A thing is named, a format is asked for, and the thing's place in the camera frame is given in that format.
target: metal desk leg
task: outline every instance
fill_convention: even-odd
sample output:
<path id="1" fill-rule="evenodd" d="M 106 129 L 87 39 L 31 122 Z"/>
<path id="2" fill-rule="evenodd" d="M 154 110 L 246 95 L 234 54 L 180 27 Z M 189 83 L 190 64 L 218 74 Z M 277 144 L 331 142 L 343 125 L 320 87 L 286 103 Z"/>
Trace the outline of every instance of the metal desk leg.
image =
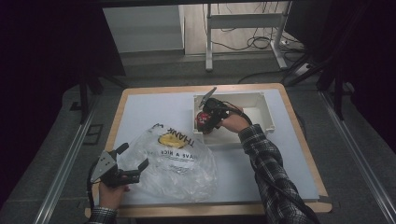
<path id="1" fill-rule="evenodd" d="M 289 15 L 290 5 L 291 5 L 291 2 L 288 2 L 286 7 L 283 9 L 281 22 L 277 29 L 275 40 L 271 41 L 271 48 L 275 54 L 275 57 L 276 57 L 277 63 L 279 64 L 280 69 L 288 68 L 288 66 L 286 65 L 285 59 L 283 59 L 282 53 L 280 52 L 279 42 L 280 42 L 280 37 L 282 37 L 283 30 L 285 29 L 286 19 L 288 18 L 288 15 Z"/>
<path id="2" fill-rule="evenodd" d="M 206 71 L 211 72 L 213 70 L 213 54 L 212 54 L 212 25 L 211 25 L 211 8 L 210 4 L 207 4 L 207 15 L 206 15 Z"/>

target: person's left hand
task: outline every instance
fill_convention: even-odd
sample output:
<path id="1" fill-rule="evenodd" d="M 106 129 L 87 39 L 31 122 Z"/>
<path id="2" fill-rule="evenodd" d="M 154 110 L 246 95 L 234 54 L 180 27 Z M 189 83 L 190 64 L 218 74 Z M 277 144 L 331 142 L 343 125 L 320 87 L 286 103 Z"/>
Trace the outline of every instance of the person's left hand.
<path id="1" fill-rule="evenodd" d="M 109 188 L 104 183 L 99 184 L 99 206 L 110 209 L 118 209 L 122 201 L 124 192 L 129 191 L 128 185 Z"/>

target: gray floor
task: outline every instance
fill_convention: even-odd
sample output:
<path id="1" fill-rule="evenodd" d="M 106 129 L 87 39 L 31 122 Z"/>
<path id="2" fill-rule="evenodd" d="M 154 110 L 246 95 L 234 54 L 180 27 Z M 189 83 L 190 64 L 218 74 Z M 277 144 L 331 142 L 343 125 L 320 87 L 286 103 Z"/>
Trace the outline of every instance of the gray floor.
<path id="1" fill-rule="evenodd" d="M 138 55 L 123 55 L 127 77 L 119 77 L 131 87 L 191 86 L 236 84 L 242 77 L 262 72 L 260 76 L 244 79 L 242 83 L 279 82 L 276 60 L 271 53 L 251 55 L 216 56 L 214 71 L 205 71 L 204 58 L 183 57 L 177 54 L 160 57 L 144 55 L 143 63 L 133 60 Z M 295 87 L 287 88 L 290 101 L 306 133 L 306 141 L 311 149 L 325 188 L 331 199 L 333 210 L 328 214 L 318 214 L 322 223 L 388 223 L 376 198 L 361 175 L 359 166 L 347 149 L 342 135 L 336 129 L 326 105 L 315 88 L 318 77 L 311 77 Z M 103 125 L 96 145 L 91 137 L 84 139 L 67 177 L 60 199 L 53 208 L 49 223 L 83 223 L 84 209 L 88 206 L 85 181 L 89 167 L 103 150 L 122 88 L 105 79 L 103 94 L 92 123 Z M 65 152 L 71 145 L 79 128 L 79 111 L 71 111 L 74 102 L 79 101 L 78 88 L 64 94 L 64 105 L 47 139 L 34 161 L 29 166 L 18 186 L 0 212 L 0 223 L 33 223 L 41 204 L 49 192 Z M 389 197 L 396 200 L 396 156 L 381 137 L 364 120 L 349 97 L 343 99 L 345 123 L 361 148 L 378 180 Z M 264 223 L 263 216 L 255 217 L 189 217 L 189 218 L 144 218 L 137 223 Z"/>

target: metal rail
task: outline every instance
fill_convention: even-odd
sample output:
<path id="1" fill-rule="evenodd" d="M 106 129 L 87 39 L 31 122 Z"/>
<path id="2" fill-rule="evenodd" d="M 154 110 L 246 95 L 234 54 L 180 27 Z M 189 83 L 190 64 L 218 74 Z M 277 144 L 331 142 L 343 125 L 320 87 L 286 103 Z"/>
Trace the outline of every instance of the metal rail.
<path id="1" fill-rule="evenodd" d="M 62 161 L 58 173 L 56 174 L 51 186 L 49 187 L 49 192 L 47 193 L 44 202 L 41 204 L 41 207 L 38 210 L 37 216 L 35 217 L 34 221 L 35 224 L 49 223 L 56 203 L 58 202 L 62 190 L 64 189 L 64 183 L 66 182 L 67 177 L 69 177 L 70 171 L 82 145 L 85 134 L 87 133 L 88 128 L 91 124 L 93 114 L 95 112 L 95 108 L 97 106 L 97 103 L 99 102 L 99 99 L 100 95 L 94 95 L 92 97 L 90 103 L 90 113 L 88 114 L 85 122 L 79 125 L 78 132 L 76 133 L 76 136 L 73 139 L 70 148 L 67 150 L 67 153 L 64 156 L 64 160 Z"/>
<path id="2" fill-rule="evenodd" d="M 387 191 L 384 189 L 384 187 L 376 177 L 374 171 L 371 169 L 370 164 L 367 162 L 364 155 L 361 153 L 361 149 L 359 148 L 359 145 L 356 143 L 355 139 L 350 133 L 347 125 L 335 114 L 333 110 L 332 100 L 330 99 L 329 95 L 323 93 L 322 91 L 319 92 L 319 95 L 327 106 L 328 112 L 332 117 L 332 121 L 334 122 L 339 133 L 344 138 L 346 146 L 349 149 L 353 160 L 358 165 L 358 168 L 361 171 L 361 175 L 363 176 L 369 189 L 373 193 L 388 223 L 396 223 L 396 210 L 392 199 L 389 197 Z"/>

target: white wall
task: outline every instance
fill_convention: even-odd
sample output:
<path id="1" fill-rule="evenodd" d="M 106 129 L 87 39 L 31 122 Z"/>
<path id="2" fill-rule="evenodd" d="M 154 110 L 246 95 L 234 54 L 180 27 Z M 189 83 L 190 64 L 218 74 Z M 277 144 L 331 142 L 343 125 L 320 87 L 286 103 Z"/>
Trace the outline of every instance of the white wall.
<path id="1" fill-rule="evenodd" d="M 112 7 L 103 11 L 119 53 L 184 49 L 182 6 Z"/>

